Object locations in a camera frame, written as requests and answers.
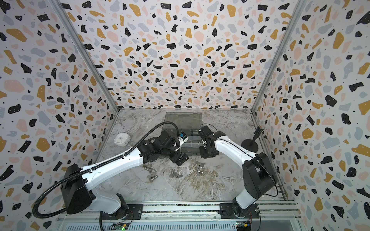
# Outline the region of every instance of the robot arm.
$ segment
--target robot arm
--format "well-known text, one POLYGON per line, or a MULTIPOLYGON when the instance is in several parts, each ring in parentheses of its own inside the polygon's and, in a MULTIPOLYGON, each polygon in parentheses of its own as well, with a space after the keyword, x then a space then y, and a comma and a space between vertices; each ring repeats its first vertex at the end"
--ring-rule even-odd
POLYGON ((233 210, 236 216, 244 217, 248 207, 276 184, 267 155, 250 152, 230 140, 223 132, 213 133, 208 126, 202 127, 199 133, 203 140, 203 147, 199 147, 201 157, 215 157, 222 152, 243 170, 244 189, 234 198, 233 210))
POLYGON ((187 140, 188 137, 183 132, 177 138, 172 132, 164 130, 159 137, 142 141, 128 155, 125 155, 128 152, 127 150, 96 164, 82 168, 78 168, 77 164, 68 167, 64 178, 77 172, 86 172, 86 170, 87 173, 62 184, 61 192, 67 213, 75 214, 84 209, 91 209, 114 214, 116 219, 120 219, 128 212, 128 206, 123 197, 120 194, 107 194, 95 188, 112 176, 144 163, 155 161, 161 154, 166 155, 173 163, 181 166, 189 157, 178 149, 187 140))
MULTIPOLYGON (((113 220, 119 220, 128 214, 129 208, 122 195, 106 194, 96 187, 103 181, 128 169, 153 162, 161 154, 173 163, 181 166, 189 157, 179 148, 188 140, 185 133, 178 136, 170 131, 162 131, 159 137, 144 140, 159 126, 172 122, 163 122, 150 130, 133 148, 102 162, 79 168, 77 164, 68 167, 64 179, 48 188, 35 202, 33 215, 47 218, 66 211, 75 214, 85 209, 103 211, 111 214, 113 220), (65 208, 51 214, 40 214, 38 207, 45 196, 57 186, 61 192, 65 208)), ((250 152, 231 141, 223 132, 212 132, 207 126, 199 130, 203 146, 199 147, 202 158, 215 157, 219 152, 231 158, 243 170, 245 189, 233 200, 233 210, 238 217, 247 215, 248 207, 276 183, 273 168, 264 153, 250 152)))

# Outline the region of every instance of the small white case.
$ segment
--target small white case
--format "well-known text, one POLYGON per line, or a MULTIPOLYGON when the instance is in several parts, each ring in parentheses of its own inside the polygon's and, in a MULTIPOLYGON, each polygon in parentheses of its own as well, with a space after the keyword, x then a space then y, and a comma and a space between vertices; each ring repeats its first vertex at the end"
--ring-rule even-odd
POLYGON ((118 146, 124 147, 131 140, 131 137, 127 133, 120 133, 114 138, 114 143, 118 146))

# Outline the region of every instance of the round base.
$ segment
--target round base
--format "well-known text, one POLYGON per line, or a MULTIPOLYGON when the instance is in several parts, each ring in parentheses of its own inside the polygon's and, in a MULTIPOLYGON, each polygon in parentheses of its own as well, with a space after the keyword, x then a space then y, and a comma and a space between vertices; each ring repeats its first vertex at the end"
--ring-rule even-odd
POLYGON ((258 144, 251 139, 243 140, 242 147, 254 153, 257 153, 258 151, 258 144))

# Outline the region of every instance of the mounting plate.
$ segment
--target mounting plate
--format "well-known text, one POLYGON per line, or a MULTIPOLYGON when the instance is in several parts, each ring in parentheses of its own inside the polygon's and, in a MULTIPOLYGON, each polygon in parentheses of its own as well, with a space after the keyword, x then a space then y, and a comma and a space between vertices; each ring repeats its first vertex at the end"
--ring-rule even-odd
MULTIPOLYGON (((251 204, 248 207, 248 211, 252 214, 252 218, 259 218, 258 208, 256 204, 251 204)), ((221 219, 239 219, 239 217, 235 216, 234 214, 232 203, 220 203, 220 211, 218 212, 218 214, 221 215, 221 219)))
MULTIPOLYGON (((141 214, 142 214, 143 204, 129 204, 128 206, 129 206, 128 207, 129 212, 128 212, 128 217, 126 218, 126 221, 140 220, 141 219, 141 214)), ((103 213, 101 219, 103 221, 115 220, 114 217, 112 217, 108 213, 103 213)))

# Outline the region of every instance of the black motor housing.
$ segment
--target black motor housing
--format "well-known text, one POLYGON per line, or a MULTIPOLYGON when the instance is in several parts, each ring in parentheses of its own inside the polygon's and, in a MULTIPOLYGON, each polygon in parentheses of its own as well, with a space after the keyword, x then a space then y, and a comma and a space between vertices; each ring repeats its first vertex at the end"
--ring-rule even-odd
MULTIPOLYGON (((80 172, 77 164, 69 166, 65 172, 64 178, 80 172)), ((95 199, 95 195, 88 191, 82 176, 63 183, 60 186, 67 214, 75 214, 83 211, 90 206, 95 199)))
POLYGON ((263 152, 246 160, 242 167, 244 187, 253 198, 260 198, 277 182, 271 162, 263 152))

